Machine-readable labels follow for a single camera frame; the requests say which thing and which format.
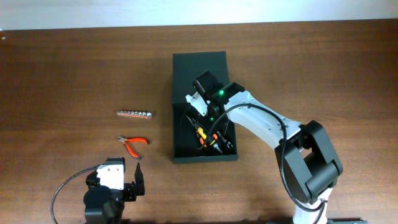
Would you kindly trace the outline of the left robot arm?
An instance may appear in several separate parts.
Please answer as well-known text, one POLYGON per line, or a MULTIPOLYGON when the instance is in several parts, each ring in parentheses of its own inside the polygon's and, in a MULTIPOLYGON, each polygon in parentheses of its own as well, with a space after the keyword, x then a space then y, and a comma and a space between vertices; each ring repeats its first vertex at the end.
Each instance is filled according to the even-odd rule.
POLYGON ((87 223, 120 224, 125 203, 135 202, 138 196, 145 195, 141 166, 136 166, 132 182, 124 181, 125 171, 124 157, 109 157, 87 176, 88 191, 83 197, 87 223))

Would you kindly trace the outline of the yellow black screwdriver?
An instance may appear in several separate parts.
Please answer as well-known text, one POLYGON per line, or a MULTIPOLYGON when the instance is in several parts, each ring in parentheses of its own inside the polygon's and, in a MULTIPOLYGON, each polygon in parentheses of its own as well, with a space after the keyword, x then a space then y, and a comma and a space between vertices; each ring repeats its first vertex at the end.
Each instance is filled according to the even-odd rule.
POLYGON ((204 148, 208 149, 212 148, 215 151, 219 152, 220 154, 223 153, 223 151, 220 148, 220 145, 218 144, 217 141, 218 137, 216 134, 212 135, 212 137, 209 138, 209 140, 207 140, 207 135, 203 128, 198 128, 197 134, 199 136, 200 143, 203 145, 204 148))

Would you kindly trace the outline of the silver combination wrench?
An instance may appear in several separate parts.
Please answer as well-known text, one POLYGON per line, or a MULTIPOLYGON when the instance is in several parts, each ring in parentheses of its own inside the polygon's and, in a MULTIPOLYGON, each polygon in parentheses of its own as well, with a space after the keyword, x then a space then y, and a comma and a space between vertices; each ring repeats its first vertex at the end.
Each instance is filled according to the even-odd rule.
POLYGON ((223 145, 225 145, 226 148, 228 149, 232 149, 233 145, 230 141, 228 141, 219 131, 216 132, 218 138, 220 139, 220 141, 223 143, 223 145))

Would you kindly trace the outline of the small red cutting pliers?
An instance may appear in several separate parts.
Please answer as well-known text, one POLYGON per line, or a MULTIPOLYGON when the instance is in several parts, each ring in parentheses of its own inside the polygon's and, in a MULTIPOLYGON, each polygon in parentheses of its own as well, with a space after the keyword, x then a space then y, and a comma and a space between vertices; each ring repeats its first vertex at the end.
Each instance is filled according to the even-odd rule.
POLYGON ((135 143, 135 142, 140 142, 149 145, 150 141, 145 139, 145 138, 140 138, 140 137, 134 137, 134 138, 126 138, 124 136, 118 136, 118 139, 122 144, 125 146, 127 149, 128 153, 135 159, 141 160, 142 157, 134 152, 132 147, 130 146, 130 143, 135 143))

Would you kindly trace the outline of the orange socket bit rail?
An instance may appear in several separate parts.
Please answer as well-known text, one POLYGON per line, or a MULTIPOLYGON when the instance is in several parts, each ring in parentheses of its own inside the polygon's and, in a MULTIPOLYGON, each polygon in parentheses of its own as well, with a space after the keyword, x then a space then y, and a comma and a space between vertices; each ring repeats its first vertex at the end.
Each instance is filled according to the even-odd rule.
POLYGON ((145 111, 117 111, 116 114, 118 116, 127 117, 127 118, 143 118, 143 119, 151 119, 152 113, 145 111))

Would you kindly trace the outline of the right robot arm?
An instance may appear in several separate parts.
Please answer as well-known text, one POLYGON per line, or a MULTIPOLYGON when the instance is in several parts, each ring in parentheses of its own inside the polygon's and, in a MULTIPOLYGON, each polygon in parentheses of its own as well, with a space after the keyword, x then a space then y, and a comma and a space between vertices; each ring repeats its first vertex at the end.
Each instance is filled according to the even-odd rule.
POLYGON ((329 223, 328 199, 343 165, 325 128, 317 121, 302 124, 257 101, 243 86, 220 83, 210 72, 193 82, 186 100, 211 120, 203 146, 214 141, 218 126, 230 121, 262 139, 275 152, 282 184, 295 204, 292 223, 329 223))

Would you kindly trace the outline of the orange black needle-nose pliers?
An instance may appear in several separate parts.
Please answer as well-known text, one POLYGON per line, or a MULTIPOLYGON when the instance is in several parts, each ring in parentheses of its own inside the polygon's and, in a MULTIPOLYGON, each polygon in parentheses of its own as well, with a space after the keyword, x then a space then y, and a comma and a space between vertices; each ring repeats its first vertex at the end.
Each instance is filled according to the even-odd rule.
POLYGON ((197 134, 197 129, 202 128, 202 127, 197 123, 197 121, 194 118, 191 118, 188 115, 186 115, 186 117, 189 120, 189 122, 191 123, 191 125, 194 127, 194 129, 196 131, 197 138, 199 139, 199 136, 197 134))

